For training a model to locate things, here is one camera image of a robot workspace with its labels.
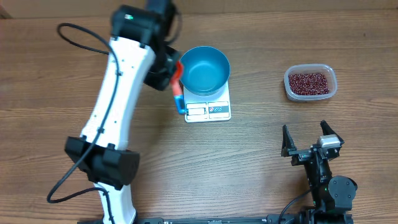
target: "red bean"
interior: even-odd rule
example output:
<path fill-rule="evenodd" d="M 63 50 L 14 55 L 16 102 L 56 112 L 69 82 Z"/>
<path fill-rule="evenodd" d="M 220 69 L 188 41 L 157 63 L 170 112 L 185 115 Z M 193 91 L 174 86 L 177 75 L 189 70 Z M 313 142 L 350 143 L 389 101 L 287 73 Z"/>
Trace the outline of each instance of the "red bean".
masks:
<path fill-rule="evenodd" d="M 289 85 L 297 95 L 328 94 L 328 80 L 322 73 L 304 73 L 289 76 Z"/>

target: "wooden surface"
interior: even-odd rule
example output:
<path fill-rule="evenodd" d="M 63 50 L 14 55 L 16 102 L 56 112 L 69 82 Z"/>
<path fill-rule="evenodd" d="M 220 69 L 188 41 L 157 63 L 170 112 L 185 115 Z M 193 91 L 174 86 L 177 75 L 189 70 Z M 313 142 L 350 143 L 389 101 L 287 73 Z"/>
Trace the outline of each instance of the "wooden surface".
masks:
<path fill-rule="evenodd" d="M 147 0 L 2 0 L 13 18 L 109 17 L 120 4 L 144 7 Z M 184 14 L 395 9 L 398 0 L 173 0 Z"/>
<path fill-rule="evenodd" d="M 279 213 L 308 189 L 304 168 L 280 156 L 282 125 L 299 148 L 327 120 L 345 140 L 334 175 L 359 189 L 356 223 L 398 221 L 398 11 L 272 12 L 185 16 L 182 52 L 221 49 L 231 62 L 232 119 L 187 124 L 170 90 L 145 86 L 129 147 L 141 153 L 132 182 L 142 217 L 255 217 Z M 63 151 L 78 136 L 100 89 L 107 58 L 56 35 L 74 22 L 109 37 L 105 17 L 0 21 L 0 223 L 75 223 L 100 218 L 97 193 L 49 205 L 48 191 L 72 165 Z M 101 47 L 65 30 L 82 44 Z M 330 100 L 293 103 L 283 76 L 292 65 L 335 69 Z M 56 197 L 91 187 L 75 172 Z M 311 204 L 310 197 L 292 207 Z"/>

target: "scale base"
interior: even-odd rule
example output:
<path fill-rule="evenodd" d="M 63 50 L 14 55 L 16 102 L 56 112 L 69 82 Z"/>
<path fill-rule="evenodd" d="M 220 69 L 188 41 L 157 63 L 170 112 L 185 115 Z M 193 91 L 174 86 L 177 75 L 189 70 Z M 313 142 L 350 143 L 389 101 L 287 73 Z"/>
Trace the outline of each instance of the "scale base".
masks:
<path fill-rule="evenodd" d="M 184 87 L 184 100 L 187 109 L 185 114 L 187 123 L 229 121 L 231 119 L 228 82 L 210 96 L 193 94 Z"/>

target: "red and blue object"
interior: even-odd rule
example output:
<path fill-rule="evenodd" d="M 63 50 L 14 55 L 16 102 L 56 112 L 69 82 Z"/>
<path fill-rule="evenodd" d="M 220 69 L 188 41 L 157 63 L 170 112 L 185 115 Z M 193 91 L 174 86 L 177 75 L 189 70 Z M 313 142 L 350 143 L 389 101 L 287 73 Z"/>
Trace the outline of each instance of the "red and blue object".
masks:
<path fill-rule="evenodd" d="M 179 114 L 185 114 L 187 109 L 185 108 L 184 95 L 180 86 L 180 79 L 183 73 L 183 66 L 181 62 L 177 62 L 177 70 L 175 71 L 172 79 L 170 80 L 170 86 L 173 90 L 174 102 L 177 107 Z"/>

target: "black cable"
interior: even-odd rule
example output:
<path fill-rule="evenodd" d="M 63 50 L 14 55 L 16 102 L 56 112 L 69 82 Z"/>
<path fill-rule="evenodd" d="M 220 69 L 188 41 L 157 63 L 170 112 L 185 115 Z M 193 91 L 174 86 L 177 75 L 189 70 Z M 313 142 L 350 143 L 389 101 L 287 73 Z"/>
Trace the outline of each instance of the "black cable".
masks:
<path fill-rule="evenodd" d="M 103 130 L 105 122 L 106 122 L 106 119 L 108 118 L 108 115 L 109 115 L 109 112 L 111 110 L 114 98 L 116 96 L 116 91 L 118 89 L 118 83 L 119 83 L 119 76 L 121 75 L 118 58 L 117 58 L 114 50 L 112 49 L 112 47 L 109 45 L 109 43 L 106 40 L 104 40 L 101 36 L 99 36 L 98 34 L 94 33 L 93 31 L 91 31 L 89 29 L 86 29 L 84 27 L 75 25 L 75 24 L 61 23 L 61 24 L 58 25 L 57 32 L 61 36 L 62 39 L 66 40 L 67 42 L 71 43 L 72 45 L 75 45 L 77 47 L 80 47 L 80 48 L 83 48 L 83 49 L 86 49 L 86 50 L 92 50 L 92 51 L 99 52 L 99 53 L 102 53 L 102 54 L 109 54 L 109 53 L 104 52 L 102 50 L 92 49 L 91 47 L 83 46 L 83 45 L 80 45 L 78 43 L 75 43 L 75 42 L 69 40 L 64 35 L 62 35 L 62 33 L 60 32 L 62 27 L 71 27 L 71 28 L 74 28 L 74 29 L 78 29 L 80 31 L 83 31 L 83 32 L 86 32 L 87 34 L 92 35 L 93 37 L 95 37 L 99 41 L 101 41 L 109 49 L 110 53 L 112 54 L 112 56 L 114 57 L 114 60 L 116 62 L 116 81 L 115 81 L 115 84 L 114 84 L 114 89 L 113 89 L 113 92 L 112 92 L 111 99 L 109 101 L 108 108 L 106 109 L 104 118 L 103 118 L 103 120 L 102 120 L 102 122 L 101 122 L 101 124 L 100 124 L 100 126 L 99 126 L 99 128 L 97 130 L 97 134 L 94 137 L 93 142 L 90 144 L 90 146 L 85 151 L 85 153 L 80 157 L 80 159 L 68 170 L 68 172 L 57 182 L 57 184 L 54 185 L 54 187 L 51 189 L 51 191 L 47 195 L 47 202 L 48 203 L 60 203 L 60 202 L 64 202 L 66 200 L 69 200 L 69 199 L 71 199 L 73 197 L 85 194 L 87 192 L 91 192 L 91 191 L 94 191 L 94 190 L 99 190 L 99 191 L 102 191 L 104 196 L 106 197 L 106 204 L 107 204 L 107 207 L 108 207 L 109 220 L 111 221 L 112 224 L 115 224 L 113 216 L 112 216 L 112 211 L 111 211 L 109 193 L 108 193 L 107 190 L 105 190 L 105 189 L 103 189 L 101 187 L 93 187 L 93 188 L 90 188 L 90 189 L 82 190 L 82 191 L 79 191 L 77 193 L 71 194 L 69 196 L 66 196 L 66 197 L 63 197 L 63 198 L 60 198 L 60 199 L 51 199 L 52 195 L 57 191 L 57 189 L 66 181 L 66 179 L 72 174 L 72 172 L 81 164 L 81 162 L 91 152 L 91 150 L 94 148 L 98 138 L 100 138 L 100 134 L 102 133 L 102 130 Z"/>
<path fill-rule="evenodd" d="M 177 30 L 175 30 L 174 36 L 170 40 L 165 41 L 166 45 L 174 43 L 180 37 L 180 33 L 182 30 L 182 15 L 177 7 L 175 7 L 175 14 L 177 15 L 178 19 Z"/>
<path fill-rule="evenodd" d="M 310 187 L 309 190 L 307 190 L 306 192 L 304 192 L 302 195 L 299 195 L 298 197 L 296 197 L 295 199 L 293 199 L 291 202 L 289 202 L 286 207 L 282 210 L 282 212 L 279 215 L 279 219 L 278 219 L 278 224 L 280 224 L 280 222 L 282 221 L 282 217 L 284 216 L 284 213 L 286 212 L 286 210 L 293 205 L 296 201 L 300 200 L 301 198 L 304 198 L 304 196 L 306 196 L 308 193 L 310 193 L 311 191 L 313 191 L 315 189 L 316 186 Z"/>

